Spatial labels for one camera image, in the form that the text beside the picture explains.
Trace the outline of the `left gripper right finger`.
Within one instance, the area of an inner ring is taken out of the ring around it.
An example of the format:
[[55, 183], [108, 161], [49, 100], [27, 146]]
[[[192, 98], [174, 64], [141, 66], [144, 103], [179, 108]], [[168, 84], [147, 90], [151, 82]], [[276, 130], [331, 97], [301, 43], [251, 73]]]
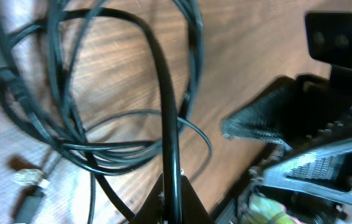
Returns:
[[181, 176], [180, 196], [182, 224], [214, 224], [189, 179], [184, 175]]

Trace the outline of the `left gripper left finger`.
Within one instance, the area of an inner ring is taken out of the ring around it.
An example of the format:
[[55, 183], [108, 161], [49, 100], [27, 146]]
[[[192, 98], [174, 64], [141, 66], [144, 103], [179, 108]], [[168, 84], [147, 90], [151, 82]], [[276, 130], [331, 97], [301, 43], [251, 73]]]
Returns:
[[163, 222], [164, 192], [163, 175], [154, 184], [144, 204], [129, 224], [159, 224]]

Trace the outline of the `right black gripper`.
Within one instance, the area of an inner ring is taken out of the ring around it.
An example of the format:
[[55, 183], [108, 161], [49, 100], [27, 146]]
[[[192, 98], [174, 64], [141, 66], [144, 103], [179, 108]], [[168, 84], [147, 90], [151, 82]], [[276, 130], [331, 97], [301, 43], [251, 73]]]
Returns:
[[308, 149], [264, 165], [262, 185], [352, 205], [352, 70], [277, 77], [223, 119], [221, 133]]

